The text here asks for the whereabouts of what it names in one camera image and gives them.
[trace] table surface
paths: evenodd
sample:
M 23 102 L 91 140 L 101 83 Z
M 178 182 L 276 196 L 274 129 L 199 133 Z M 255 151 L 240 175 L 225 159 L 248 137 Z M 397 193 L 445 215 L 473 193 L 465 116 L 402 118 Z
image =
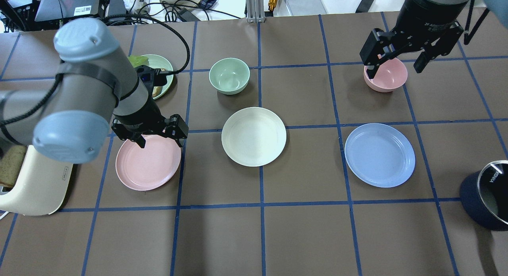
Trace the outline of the table surface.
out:
M 475 9 L 474 19 L 481 9 Z M 2 275 L 499 275 L 508 274 L 508 233 L 470 220 L 464 177 L 507 158 L 508 31 L 492 15 L 468 46 L 409 77 L 392 93 L 370 90 L 359 49 L 397 12 L 176 23 L 191 63 L 156 102 L 189 124 L 179 171 L 138 192 L 116 176 L 122 142 L 77 166 L 69 201 L 51 216 L 0 221 Z M 185 50 L 159 25 L 111 27 L 126 54 L 159 54 L 177 68 Z M 54 31 L 0 34 L 0 88 L 47 89 L 58 55 Z M 242 59 L 251 79 L 217 93 L 209 68 Z M 234 112 L 262 106 L 281 117 L 287 144 L 274 162 L 244 167 L 221 145 Z M 401 186 L 365 184 L 343 145 L 354 128 L 401 131 L 416 169 Z

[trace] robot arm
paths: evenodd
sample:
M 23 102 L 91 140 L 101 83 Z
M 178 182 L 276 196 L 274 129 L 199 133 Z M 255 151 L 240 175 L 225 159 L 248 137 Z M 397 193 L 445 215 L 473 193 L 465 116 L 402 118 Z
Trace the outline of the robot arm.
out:
M 421 73 L 427 63 L 446 56 L 464 32 L 457 16 L 469 0 L 405 0 L 397 23 L 390 32 L 372 30 L 360 51 L 367 75 L 373 79 L 379 66 L 401 53 L 421 51 L 414 69 Z M 508 26 L 508 0 L 485 3 Z
M 138 73 L 107 27 L 94 18 L 64 25 L 54 38 L 64 63 L 60 84 L 35 115 L 2 127 L 7 137 L 33 146 L 58 161 L 85 163 L 97 157 L 109 133 L 144 147 L 142 134 L 187 138 L 188 127 L 179 115 L 163 117 Z M 41 92 L 0 92 L 2 119 L 27 111 Z

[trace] plate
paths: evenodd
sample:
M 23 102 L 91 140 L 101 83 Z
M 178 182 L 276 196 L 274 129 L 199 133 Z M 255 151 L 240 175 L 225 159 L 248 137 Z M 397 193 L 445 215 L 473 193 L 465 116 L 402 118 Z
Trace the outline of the plate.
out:
M 142 56 L 148 57 L 148 66 L 151 68 L 164 68 L 168 71 L 173 70 L 173 66 L 171 65 L 171 63 L 169 63 L 169 61 L 162 56 L 155 55 L 155 54 L 146 54 L 146 55 L 142 55 Z M 160 92 L 160 94 L 158 94 L 154 97 L 154 100 L 160 98 L 161 96 L 163 96 L 165 94 L 165 92 L 167 92 L 167 90 L 169 90 L 169 87 L 171 86 L 171 82 L 173 82 L 173 76 L 174 75 L 167 76 L 167 83 L 162 87 L 162 91 Z
M 344 153 L 354 175 L 380 188 L 406 182 L 416 162 L 408 139 L 385 124 L 365 124 L 353 130 L 346 140 Z
M 127 187 L 147 191 L 165 184 L 180 166 L 181 150 L 173 139 L 143 135 L 145 148 L 126 140 L 116 155 L 116 174 Z
M 271 110 L 248 107 L 227 119 L 221 140 L 225 153 L 233 161 L 258 167 L 272 162 L 282 153 L 286 130 L 281 118 Z

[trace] blue plate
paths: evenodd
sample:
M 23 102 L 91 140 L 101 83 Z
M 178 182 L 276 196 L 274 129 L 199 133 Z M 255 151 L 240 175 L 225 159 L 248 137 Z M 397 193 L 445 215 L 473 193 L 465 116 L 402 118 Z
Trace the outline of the blue plate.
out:
M 344 153 L 351 171 L 376 187 L 399 186 L 414 171 L 411 143 L 401 132 L 385 124 L 365 124 L 353 130 Z

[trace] power adapter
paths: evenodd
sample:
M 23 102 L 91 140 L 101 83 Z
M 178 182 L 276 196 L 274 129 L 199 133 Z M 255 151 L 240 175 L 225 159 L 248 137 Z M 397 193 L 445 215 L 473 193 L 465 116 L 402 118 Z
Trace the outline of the power adapter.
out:
M 358 5 L 358 8 L 356 9 L 356 13 L 369 12 L 370 6 L 372 6 L 373 2 L 374 2 L 374 0 L 360 1 L 360 5 Z
M 187 21 L 200 21 L 199 18 L 197 18 L 192 12 L 189 12 L 187 9 L 182 8 L 178 11 L 178 17 L 181 21 L 187 22 Z

